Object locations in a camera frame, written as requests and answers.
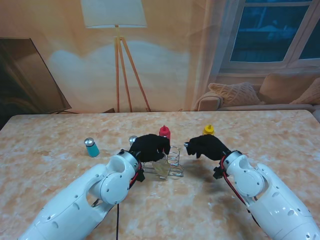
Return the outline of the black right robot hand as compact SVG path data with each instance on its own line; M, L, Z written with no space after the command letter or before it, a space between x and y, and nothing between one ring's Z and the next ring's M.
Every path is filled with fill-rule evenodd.
M225 154L231 151L214 135L205 134L191 138L186 147L188 155L196 155L199 159L201 155L213 161L220 160Z

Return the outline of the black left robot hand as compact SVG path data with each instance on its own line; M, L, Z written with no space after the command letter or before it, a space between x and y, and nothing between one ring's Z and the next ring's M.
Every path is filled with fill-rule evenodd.
M170 153L170 140L164 136L147 134L137 137L129 149L141 163L157 162Z

